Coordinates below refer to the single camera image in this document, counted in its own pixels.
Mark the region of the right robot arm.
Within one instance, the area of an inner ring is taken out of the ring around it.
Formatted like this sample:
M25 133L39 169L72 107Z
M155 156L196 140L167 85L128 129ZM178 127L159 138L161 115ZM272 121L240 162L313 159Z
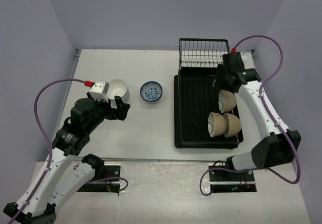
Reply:
M236 180L243 170L269 169L298 159L300 133L291 130L278 115L264 91L264 81L255 69L245 68L240 52L222 56L214 85L222 117L229 119L238 95L254 118L261 139L251 151L227 159L230 164L224 173L228 179Z

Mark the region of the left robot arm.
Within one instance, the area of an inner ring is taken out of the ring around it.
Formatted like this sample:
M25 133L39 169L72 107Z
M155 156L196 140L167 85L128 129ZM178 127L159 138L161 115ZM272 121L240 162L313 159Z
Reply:
M4 214L19 223L54 223L63 205L87 182L98 182L104 176L104 161L93 154L86 155L82 163L60 184L66 169L75 161L83 147L90 141L90 134L104 120L125 120L130 104L115 97L116 108L110 101L96 101L91 97L79 99L56 133L51 151L24 195L8 203Z

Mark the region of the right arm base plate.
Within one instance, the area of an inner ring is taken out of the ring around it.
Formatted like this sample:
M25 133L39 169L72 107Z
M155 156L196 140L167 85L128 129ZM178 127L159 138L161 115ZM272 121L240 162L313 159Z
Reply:
M212 193L257 192L255 177L251 173L209 172Z

